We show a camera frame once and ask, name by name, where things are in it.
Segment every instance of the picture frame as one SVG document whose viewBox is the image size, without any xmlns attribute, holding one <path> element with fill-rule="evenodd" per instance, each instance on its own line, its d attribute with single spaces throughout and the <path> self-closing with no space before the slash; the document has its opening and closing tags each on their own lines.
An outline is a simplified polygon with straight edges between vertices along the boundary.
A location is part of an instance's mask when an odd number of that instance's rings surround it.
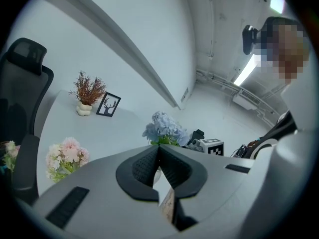
<svg viewBox="0 0 319 239">
<path fill-rule="evenodd" d="M 96 111 L 97 115 L 112 117 L 121 98 L 115 96 L 111 93 L 106 92 L 103 99 L 100 102 L 98 110 Z"/>
</svg>

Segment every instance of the dried plant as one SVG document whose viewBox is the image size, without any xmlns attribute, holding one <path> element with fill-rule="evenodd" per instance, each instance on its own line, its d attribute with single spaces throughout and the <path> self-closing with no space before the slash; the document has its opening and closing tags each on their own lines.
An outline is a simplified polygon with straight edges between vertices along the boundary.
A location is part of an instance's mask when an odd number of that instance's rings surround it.
<svg viewBox="0 0 319 239">
<path fill-rule="evenodd" d="M 85 72 L 79 72 L 79 78 L 74 82 L 76 91 L 70 91 L 70 94 L 75 94 L 76 98 L 84 105 L 93 105 L 105 94 L 106 85 L 101 78 L 95 77 L 91 81 L 90 76 L 86 76 Z"/>
</svg>

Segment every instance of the white wall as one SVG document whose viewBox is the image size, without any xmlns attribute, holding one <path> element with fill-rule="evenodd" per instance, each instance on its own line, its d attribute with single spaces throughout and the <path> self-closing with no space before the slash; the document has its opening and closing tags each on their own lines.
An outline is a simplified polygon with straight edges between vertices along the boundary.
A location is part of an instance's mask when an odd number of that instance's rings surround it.
<svg viewBox="0 0 319 239">
<path fill-rule="evenodd" d="M 31 0 L 23 9 L 12 28 L 7 47 L 20 37 L 47 48 L 43 65 L 54 72 L 53 82 L 36 117 L 35 134 L 38 136 L 57 93 L 73 88 L 79 70 L 101 77 L 107 91 L 122 98 L 119 107 L 133 111 L 145 122 L 158 110 L 172 115 L 177 110 L 100 39 L 45 0 Z M 163 55 L 163 60 L 170 58 Z"/>
<path fill-rule="evenodd" d="M 221 90 L 200 84 L 195 85 L 178 121 L 189 133 L 200 129 L 206 139 L 224 141 L 225 156 L 230 156 L 242 144 L 247 145 L 270 130 L 253 111 L 232 102 Z"/>
<path fill-rule="evenodd" d="M 195 40 L 187 0 L 92 0 L 128 35 L 181 108 L 195 84 Z"/>
</svg>

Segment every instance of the ceiling light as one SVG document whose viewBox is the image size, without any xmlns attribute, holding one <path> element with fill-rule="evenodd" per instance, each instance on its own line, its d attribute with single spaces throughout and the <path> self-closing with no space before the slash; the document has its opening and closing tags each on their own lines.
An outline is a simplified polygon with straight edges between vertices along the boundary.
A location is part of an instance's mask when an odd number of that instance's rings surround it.
<svg viewBox="0 0 319 239">
<path fill-rule="evenodd" d="M 271 0 L 270 8 L 274 9 L 275 11 L 282 13 L 284 9 L 285 0 Z"/>
<path fill-rule="evenodd" d="M 248 75 L 251 74 L 251 72 L 255 69 L 257 65 L 257 61 L 255 61 L 255 54 L 253 54 L 247 63 L 244 70 L 241 72 L 241 74 L 238 76 L 237 80 L 234 82 L 235 85 L 240 86 L 244 80 L 248 77 Z"/>
</svg>

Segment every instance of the ceiling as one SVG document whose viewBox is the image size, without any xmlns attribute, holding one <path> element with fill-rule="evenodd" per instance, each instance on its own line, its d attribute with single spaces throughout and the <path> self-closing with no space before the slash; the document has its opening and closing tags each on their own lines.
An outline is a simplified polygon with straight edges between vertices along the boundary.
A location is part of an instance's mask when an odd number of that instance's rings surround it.
<svg viewBox="0 0 319 239">
<path fill-rule="evenodd" d="M 271 0 L 187 0 L 196 38 L 197 67 L 234 81 L 250 56 L 243 53 L 242 30 L 246 25 L 260 29 L 270 16 Z M 295 18 L 287 4 L 281 16 Z M 241 85 L 266 101 L 280 114 L 287 107 L 280 97 L 285 86 L 272 68 L 256 67 Z"/>
</svg>

